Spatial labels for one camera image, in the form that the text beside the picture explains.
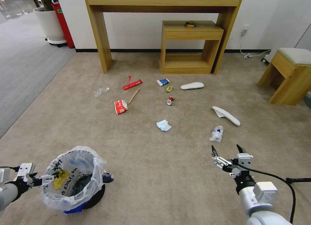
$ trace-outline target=white plastic bag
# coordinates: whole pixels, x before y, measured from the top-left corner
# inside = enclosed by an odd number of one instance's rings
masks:
[[[59,155],[47,167],[45,174],[55,176],[60,170],[65,170],[69,175],[59,184],[59,189],[55,189],[54,182],[43,188],[43,202],[51,208],[68,211],[89,201],[103,185],[102,173],[105,164],[106,161],[87,146],[77,146]],[[89,174],[92,174],[91,181],[83,191],[69,196],[74,184]]]
[[[210,141],[220,142],[223,137],[224,128],[222,126],[216,126],[212,131]]]

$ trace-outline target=gray cushion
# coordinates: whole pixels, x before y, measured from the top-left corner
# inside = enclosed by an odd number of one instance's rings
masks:
[[[311,65],[311,52],[306,49],[279,48],[278,50],[284,57],[294,65]]]

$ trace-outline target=white power cable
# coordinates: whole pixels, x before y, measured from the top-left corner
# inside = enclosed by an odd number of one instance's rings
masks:
[[[248,58],[251,58],[251,57],[258,57],[258,56],[260,56],[260,55],[263,55],[264,53],[267,53],[267,52],[271,51],[271,50],[267,50],[267,51],[264,51],[264,52],[262,52],[262,53],[260,53],[260,54],[257,54],[257,55],[252,55],[252,54],[250,54],[250,53],[245,54],[245,53],[243,53],[242,50],[241,50],[241,48],[242,48],[242,36],[241,36],[241,35],[240,35],[239,43],[240,43],[240,53],[244,55],[244,59],[248,59]]]

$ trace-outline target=crushed plastic bottle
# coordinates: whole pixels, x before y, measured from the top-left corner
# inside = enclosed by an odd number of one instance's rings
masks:
[[[107,92],[109,91],[109,87],[106,87],[106,88],[100,88],[98,89],[97,91],[94,91],[94,95],[95,97],[99,96],[100,94],[102,94],[103,92]]]
[[[222,126],[216,126],[212,131],[210,141],[220,142],[223,137],[224,128]]]

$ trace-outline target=white slipper sole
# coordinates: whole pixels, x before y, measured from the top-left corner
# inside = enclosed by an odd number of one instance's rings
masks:
[[[185,84],[180,86],[181,90],[188,90],[188,89],[197,89],[197,88],[202,88],[204,87],[203,83],[195,82],[195,83],[190,83],[190,84]]]
[[[223,110],[222,108],[213,106],[212,109],[214,109],[214,111],[216,112],[216,114],[218,115],[218,117],[226,117],[228,118],[230,121],[232,121],[233,124],[235,124],[236,126],[240,126],[241,122],[236,119],[234,116],[232,116],[230,113],[228,113],[226,110]]]

